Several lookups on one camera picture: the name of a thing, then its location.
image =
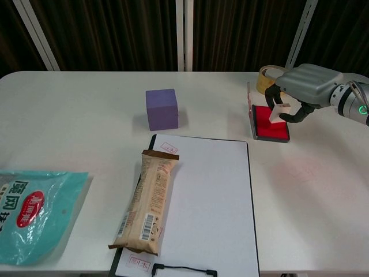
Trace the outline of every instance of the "white table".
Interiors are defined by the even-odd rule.
[[[174,88],[180,128],[161,133],[249,142],[262,272],[369,272],[368,127],[326,108],[290,125],[288,144],[254,141],[246,82],[254,90],[256,77],[18,72],[1,79],[1,167],[88,171],[93,180],[62,255],[33,267],[0,265],[0,271],[110,269],[115,251],[107,245],[154,134],[145,91]],[[254,101],[265,105],[257,92]]]

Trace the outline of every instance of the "purple cube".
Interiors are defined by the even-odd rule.
[[[146,91],[146,110],[150,131],[178,128],[178,106],[174,89]]]

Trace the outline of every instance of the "clipboard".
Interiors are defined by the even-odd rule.
[[[212,269],[219,277],[259,276],[247,143],[156,134],[149,149],[179,155],[161,253],[118,249],[108,276],[151,277],[154,263]]]

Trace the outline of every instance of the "dark curtain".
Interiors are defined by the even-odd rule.
[[[19,70],[45,69],[13,1],[0,1],[0,78]]]
[[[194,71],[285,66],[306,0],[195,0]]]
[[[176,71],[175,0],[31,0],[61,70]]]
[[[369,1],[319,0],[295,66],[369,76]]]

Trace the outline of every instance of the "teal plastic bag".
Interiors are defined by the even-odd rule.
[[[57,246],[87,175],[0,170],[0,263],[33,264]]]

